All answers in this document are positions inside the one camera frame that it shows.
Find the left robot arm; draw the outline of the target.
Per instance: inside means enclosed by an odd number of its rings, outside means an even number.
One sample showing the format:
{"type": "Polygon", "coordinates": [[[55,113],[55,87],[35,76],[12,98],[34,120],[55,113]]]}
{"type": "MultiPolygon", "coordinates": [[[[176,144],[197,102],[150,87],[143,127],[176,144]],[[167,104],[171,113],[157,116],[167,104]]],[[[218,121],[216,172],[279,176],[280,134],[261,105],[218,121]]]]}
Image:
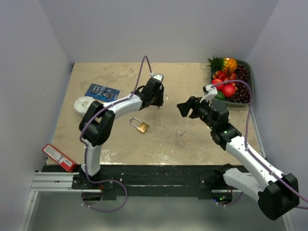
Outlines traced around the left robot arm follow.
{"type": "Polygon", "coordinates": [[[100,183],[97,173],[100,171],[102,145],[108,140],[114,121],[126,114],[136,112],[149,106],[160,107],[164,99],[164,76],[153,75],[142,87],[126,97],[110,103],[94,101],[89,106],[79,124],[80,141],[85,145],[85,172],[83,184],[89,189],[96,188],[100,183]]]}

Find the large brass padlock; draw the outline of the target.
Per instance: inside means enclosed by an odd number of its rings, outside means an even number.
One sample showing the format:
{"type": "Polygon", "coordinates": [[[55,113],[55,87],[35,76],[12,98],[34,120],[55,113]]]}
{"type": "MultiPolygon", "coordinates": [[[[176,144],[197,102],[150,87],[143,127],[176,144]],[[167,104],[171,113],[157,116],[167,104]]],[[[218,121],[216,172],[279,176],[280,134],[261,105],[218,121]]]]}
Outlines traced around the large brass padlock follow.
{"type": "Polygon", "coordinates": [[[129,123],[135,127],[137,129],[137,131],[139,131],[140,133],[144,134],[148,129],[149,129],[149,125],[135,117],[132,117],[130,120],[129,120],[129,123]]]}

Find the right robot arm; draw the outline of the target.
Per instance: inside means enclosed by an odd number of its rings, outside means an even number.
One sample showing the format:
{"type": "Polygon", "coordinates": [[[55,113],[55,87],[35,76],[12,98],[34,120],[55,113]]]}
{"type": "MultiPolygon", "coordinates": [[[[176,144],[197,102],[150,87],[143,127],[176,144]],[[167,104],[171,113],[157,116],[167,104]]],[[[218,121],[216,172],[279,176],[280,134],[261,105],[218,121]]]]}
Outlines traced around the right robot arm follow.
{"type": "Polygon", "coordinates": [[[212,140],[235,157],[250,173],[242,173],[229,167],[214,177],[220,189],[232,186],[255,200],[263,214],[276,220],[299,205],[298,180],[289,173],[285,175],[267,162],[250,145],[244,136],[229,122],[229,111],[223,102],[206,102],[190,97],[177,104],[182,117],[198,118],[211,129],[212,140]]]}

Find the silver key bunch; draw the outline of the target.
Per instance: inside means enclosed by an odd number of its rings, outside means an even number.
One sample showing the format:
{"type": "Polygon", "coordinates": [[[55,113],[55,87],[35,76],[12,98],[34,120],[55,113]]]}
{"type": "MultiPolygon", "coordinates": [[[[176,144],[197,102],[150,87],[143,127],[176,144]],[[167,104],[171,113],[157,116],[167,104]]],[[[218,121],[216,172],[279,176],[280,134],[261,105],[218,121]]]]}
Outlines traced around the silver key bunch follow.
{"type": "Polygon", "coordinates": [[[186,135],[186,132],[187,132],[187,131],[179,132],[179,131],[176,130],[176,133],[177,133],[177,135],[178,135],[179,137],[184,137],[184,136],[186,135]]]}

